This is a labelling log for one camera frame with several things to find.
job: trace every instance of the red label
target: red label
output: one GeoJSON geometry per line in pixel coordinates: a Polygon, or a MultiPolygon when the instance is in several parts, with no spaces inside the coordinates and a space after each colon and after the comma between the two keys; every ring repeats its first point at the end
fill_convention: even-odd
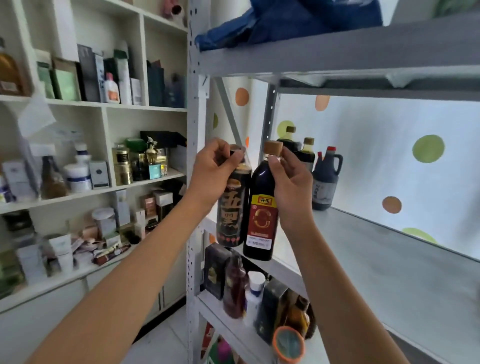
{"type": "Polygon", "coordinates": [[[250,206],[246,244],[270,250],[275,237],[277,216],[278,209],[273,196],[254,194],[250,206]]]}

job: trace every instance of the white bottle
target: white bottle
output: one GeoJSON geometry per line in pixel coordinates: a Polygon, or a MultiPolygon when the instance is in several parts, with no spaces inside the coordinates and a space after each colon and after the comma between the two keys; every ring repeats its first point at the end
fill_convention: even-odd
{"type": "Polygon", "coordinates": [[[119,87],[116,82],[113,80],[113,75],[110,72],[106,74],[107,79],[105,80],[105,98],[109,104],[119,104],[120,103],[120,93],[119,87]]]}
{"type": "Polygon", "coordinates": [[[250,289],[245,292],[245,315],[243,323],[245,326],[253,326],[258,316],[258,308],[262,303],[265,285],[265,276],[261,272],[248,272],[250,289]]]}

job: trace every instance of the yellow label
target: yellow label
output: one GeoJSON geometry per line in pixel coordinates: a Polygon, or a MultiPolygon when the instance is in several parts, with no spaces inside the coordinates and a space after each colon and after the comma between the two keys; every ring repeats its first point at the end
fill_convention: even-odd
{"type": "Polygon", "coordinates": [[[252,205],[269,206],[276,208],[275,198],[267,194],[254,194],[252,196],[252,205]]]}

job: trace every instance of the tile floor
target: tile floor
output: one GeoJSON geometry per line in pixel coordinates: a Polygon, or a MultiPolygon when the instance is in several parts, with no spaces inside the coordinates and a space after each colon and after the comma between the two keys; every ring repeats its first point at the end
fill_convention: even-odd
{"type": "Polygon", "coordinates": [[[122,364],[186,364],[187,306],[132,345],[122,364]]]}

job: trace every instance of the plastic jug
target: plastic jug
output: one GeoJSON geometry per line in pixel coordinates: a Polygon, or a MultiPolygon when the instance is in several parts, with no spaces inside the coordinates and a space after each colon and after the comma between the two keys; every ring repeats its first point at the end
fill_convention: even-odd
{"type": "Polygon", "coordinates": [[[342,169],[343,156],[335,154],[336,148],[329,146],[323,161],[318,158],[313,175],[312,208],[327,210],[333,201],[338,175],[342,169]],[[335,170],[334,160],[338,158],[338,168],[335,170]]]}

